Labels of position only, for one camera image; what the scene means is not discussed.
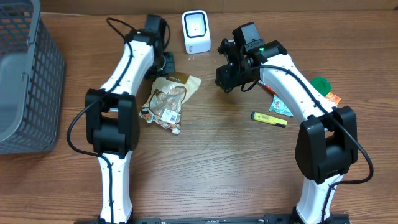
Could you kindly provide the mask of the red snack bar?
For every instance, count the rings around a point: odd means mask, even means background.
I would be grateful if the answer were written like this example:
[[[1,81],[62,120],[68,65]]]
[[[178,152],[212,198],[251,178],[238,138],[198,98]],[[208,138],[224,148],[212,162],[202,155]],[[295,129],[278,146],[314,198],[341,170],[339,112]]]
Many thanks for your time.
[[[268,93],[275,95],[275,91],[269,85],[265,84],[262,80],[259,80],[258,84],[262,86]]]

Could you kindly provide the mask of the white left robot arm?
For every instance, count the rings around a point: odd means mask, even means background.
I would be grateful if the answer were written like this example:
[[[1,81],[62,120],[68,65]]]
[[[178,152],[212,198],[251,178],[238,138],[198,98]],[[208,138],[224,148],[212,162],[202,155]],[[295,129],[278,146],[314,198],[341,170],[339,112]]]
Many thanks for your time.
[[[140,126],[136,94],[143,80],[155,80],[175,70],[174,56],[166,52],[170,27],[158,15],[149,14],[141,29],[121,35],[123,55],[113,74],[99,89],[89,89],[85,107],[67,130],[67,143],[76,152],[71,133],[84,116],[91,156],[101,167],[103,205],[94,223],[129,223],[133,205],[129,193],[130,161],[139,142]]]

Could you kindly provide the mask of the teal white snack packet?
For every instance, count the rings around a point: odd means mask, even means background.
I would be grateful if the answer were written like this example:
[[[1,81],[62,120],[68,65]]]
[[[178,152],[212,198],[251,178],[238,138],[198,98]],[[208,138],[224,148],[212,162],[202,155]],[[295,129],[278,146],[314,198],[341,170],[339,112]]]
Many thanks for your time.
[[[270,112],[275,112],[284,116],[292,117],[293,114],[289,110],[289,108],[285,105],[285,103],[277,96],[273,96],[272,103],[269,108]]]

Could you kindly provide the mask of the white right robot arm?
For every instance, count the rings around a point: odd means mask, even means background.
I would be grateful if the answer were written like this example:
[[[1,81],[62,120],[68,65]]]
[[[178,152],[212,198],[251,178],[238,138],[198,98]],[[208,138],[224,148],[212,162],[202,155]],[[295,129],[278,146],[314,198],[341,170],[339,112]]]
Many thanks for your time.
[[[330,207],[336,188],[347,184],[344,175],[362,154],[369,174],[349,184],[371,180],[374,167],[358,142],[357,118],[349,107],[337,107],[300,73],[287,49],[278,41],[266,42],[253,22],[232,32],[217,48],[227,64],[216,70],[215,83],[225,93],[247,83],[262,81],[285,103],[299,124],[295,161],[304,176],[300,200],[290,215],[265,215],[265,223],[349,223],[348,215],[335,215]]]

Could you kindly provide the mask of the yellow black tube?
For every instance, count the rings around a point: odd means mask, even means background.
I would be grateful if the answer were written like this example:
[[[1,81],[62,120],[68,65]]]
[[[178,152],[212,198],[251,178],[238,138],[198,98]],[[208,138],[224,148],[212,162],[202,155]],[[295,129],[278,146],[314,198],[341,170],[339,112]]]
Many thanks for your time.
[[[266,123],[266,124],[271,124],[271,125],[278,126],[281,128],[285,128],[287,126],[286,120],[279,119],[279,118],[269,116],[266,114],[254,112],[254,111],[251,113],[251,120]]]

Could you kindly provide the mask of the green lid jar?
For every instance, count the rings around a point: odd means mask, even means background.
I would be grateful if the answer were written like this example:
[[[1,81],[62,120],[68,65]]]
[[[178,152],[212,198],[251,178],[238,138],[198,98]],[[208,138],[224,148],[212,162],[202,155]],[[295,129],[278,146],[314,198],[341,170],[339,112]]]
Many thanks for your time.
[[[326,78],[316,77],[310,83],[323,96],[327,96],[331,92],[331,84]]]

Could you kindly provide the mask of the orange white small packet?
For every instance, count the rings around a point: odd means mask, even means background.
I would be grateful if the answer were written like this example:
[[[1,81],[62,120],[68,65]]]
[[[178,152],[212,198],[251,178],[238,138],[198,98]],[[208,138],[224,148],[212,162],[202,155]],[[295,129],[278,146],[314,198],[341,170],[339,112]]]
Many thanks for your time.
[[[341,98],[335,94],[333,94],[332,92],[329,92],[326,96],[326,99],[328,99],[330,102],[334,103],[336,106],[338,105],[338,103],[341,101]]]

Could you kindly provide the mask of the beige snack bag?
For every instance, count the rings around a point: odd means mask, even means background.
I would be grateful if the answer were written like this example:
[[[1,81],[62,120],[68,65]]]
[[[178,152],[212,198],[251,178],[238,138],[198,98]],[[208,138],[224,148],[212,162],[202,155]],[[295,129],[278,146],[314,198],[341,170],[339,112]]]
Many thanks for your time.
[[[181,132],[182,105],[199,89],[201,79],[181,72],[156,78],[139,116],[173,134]]]

